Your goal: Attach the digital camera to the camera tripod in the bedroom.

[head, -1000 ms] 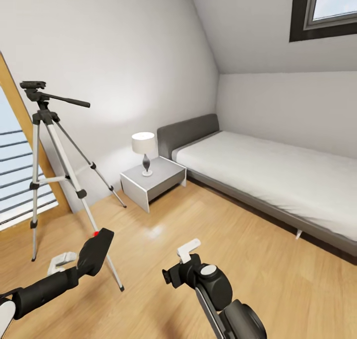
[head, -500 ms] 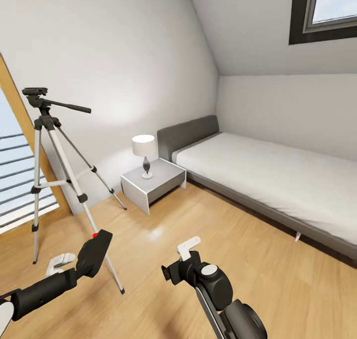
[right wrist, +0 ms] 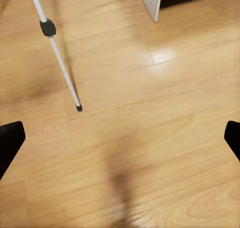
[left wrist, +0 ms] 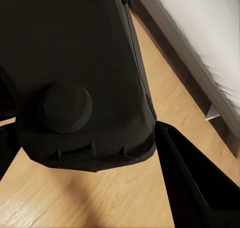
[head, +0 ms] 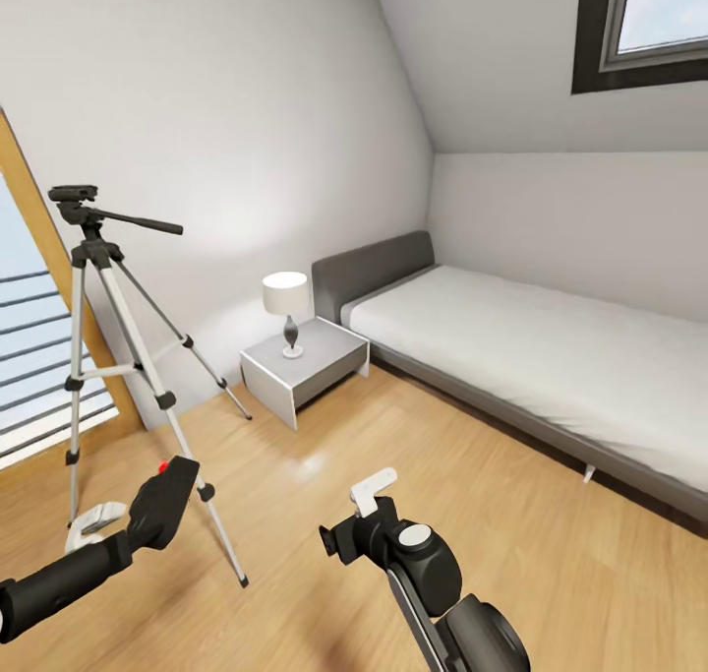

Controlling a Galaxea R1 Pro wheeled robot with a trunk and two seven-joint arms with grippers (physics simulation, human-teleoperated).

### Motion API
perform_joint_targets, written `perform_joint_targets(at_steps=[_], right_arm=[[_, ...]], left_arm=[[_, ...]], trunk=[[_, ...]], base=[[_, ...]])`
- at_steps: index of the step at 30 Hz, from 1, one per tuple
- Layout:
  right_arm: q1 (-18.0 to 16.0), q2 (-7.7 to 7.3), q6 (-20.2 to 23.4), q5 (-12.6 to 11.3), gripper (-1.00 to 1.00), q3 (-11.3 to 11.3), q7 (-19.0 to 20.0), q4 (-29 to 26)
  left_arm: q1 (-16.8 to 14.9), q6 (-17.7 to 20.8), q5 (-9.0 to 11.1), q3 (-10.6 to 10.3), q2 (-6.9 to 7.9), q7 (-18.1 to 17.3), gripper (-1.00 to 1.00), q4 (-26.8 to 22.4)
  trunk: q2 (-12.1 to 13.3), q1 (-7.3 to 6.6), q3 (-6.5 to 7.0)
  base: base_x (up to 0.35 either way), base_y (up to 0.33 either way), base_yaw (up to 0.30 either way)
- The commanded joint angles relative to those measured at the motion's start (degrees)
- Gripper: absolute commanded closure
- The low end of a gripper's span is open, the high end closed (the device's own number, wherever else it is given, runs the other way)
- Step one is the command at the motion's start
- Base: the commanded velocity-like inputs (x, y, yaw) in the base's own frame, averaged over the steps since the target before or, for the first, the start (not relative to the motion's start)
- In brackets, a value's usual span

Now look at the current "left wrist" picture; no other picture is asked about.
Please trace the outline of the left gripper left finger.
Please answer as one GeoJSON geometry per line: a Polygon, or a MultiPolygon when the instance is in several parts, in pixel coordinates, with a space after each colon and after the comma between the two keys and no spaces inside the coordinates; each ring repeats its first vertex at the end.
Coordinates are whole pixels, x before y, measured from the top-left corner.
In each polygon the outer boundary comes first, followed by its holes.
{"type": "Polygon", "coordinates": [[[0,126],[0,181],[20,148],[21,145],[17,141],[16,123],[0,126]]]}

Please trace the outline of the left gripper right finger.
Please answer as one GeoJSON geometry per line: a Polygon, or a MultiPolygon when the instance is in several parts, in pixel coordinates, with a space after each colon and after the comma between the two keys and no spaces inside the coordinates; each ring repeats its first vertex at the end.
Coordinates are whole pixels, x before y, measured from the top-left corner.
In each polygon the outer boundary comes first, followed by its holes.
{"type": "Polygon", "coordinates": [[[240,228],[240,187],[174,126],[155,144],[175,228],[240,228]]]}

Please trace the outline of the digital camera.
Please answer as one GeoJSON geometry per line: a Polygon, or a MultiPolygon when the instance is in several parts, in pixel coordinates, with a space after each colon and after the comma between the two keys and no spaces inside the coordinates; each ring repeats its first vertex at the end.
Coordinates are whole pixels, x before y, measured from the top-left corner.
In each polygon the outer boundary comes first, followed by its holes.
{"type": "Polygon", "coordinates": [[[157,116],[131,0],[0,0],[0,121],[49,168],[147,161],[157,116]]]}

